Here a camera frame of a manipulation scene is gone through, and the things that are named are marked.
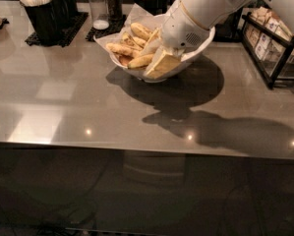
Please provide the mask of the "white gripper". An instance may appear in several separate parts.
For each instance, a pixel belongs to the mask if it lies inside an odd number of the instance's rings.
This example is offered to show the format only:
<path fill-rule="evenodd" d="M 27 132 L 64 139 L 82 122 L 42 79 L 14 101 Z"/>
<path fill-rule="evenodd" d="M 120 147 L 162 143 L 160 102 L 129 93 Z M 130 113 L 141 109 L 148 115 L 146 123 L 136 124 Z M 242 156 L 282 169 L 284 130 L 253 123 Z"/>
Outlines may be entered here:
<path fill-rule="evenodd" d="M 164 15 L 161 33 L 155 29 L 140 52 L 141 56 L 155 52 L 144 76 L 152 80 L 166 76 L 181 64 L 181 54 L 172 48 L 197 49 L 208 37 L 209 30 L 200 27 L 183 2 L 176 0 Z"/>

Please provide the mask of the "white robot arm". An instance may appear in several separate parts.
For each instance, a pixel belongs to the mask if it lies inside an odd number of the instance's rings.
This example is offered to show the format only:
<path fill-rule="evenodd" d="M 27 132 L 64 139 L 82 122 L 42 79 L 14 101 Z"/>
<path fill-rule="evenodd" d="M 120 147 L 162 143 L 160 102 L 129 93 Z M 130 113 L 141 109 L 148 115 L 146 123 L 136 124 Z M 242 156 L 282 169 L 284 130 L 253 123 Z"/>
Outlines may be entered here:
<path fill-rule="evenodd" d="M 220 20 L 251 0 L 176 0 L 164 15 L 160 42 L 144 76 L 171 75 L 183 64 L 182 54 L 197 49 Z M 264 0 L 294 34 L 294 0 Z"/>

